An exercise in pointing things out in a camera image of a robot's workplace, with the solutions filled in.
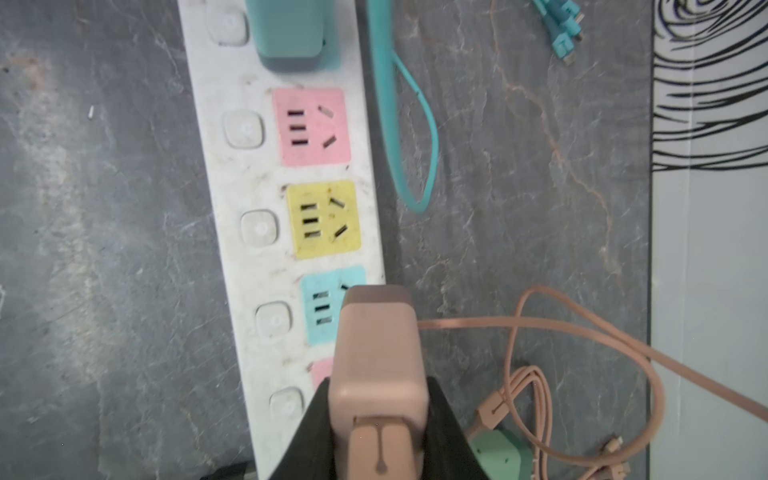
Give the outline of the pink charger plug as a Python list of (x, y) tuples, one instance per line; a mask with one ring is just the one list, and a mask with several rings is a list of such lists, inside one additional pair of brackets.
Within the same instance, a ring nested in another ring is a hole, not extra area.
[(417, 479), (429, 393), (416, 312), (398, 285), (345, 294), (328, 393), (341, 479)]

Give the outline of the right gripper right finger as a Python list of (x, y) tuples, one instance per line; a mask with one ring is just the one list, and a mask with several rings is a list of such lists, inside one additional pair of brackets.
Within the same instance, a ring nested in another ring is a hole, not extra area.
[(427, 378), (429, 405), (424, 434), (422, 478), (487, 479), (434, 377)]

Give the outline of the white multicolour power strip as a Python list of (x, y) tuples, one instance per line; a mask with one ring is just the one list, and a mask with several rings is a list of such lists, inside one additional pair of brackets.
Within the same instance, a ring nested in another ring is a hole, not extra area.
[(356, 6), (279, 65), (244, 1), (179, 12), (255, 462), (269, 478), (333, 363), (343, 297), (384, 280)]

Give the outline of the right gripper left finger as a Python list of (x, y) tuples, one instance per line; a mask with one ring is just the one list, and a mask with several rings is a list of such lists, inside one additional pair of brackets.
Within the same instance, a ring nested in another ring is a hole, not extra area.
[(336, 478), (334, 433), (329, 408), (330, 379), (318, 386), (271, 480), (332, 480)]

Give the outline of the teal charger plug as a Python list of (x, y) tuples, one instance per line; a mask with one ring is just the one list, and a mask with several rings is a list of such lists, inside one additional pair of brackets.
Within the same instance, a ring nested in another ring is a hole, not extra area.
[(336, 7), (328, 0), (247, 0), (253, 43), (270, 71), (336, 70), (341, 52)]

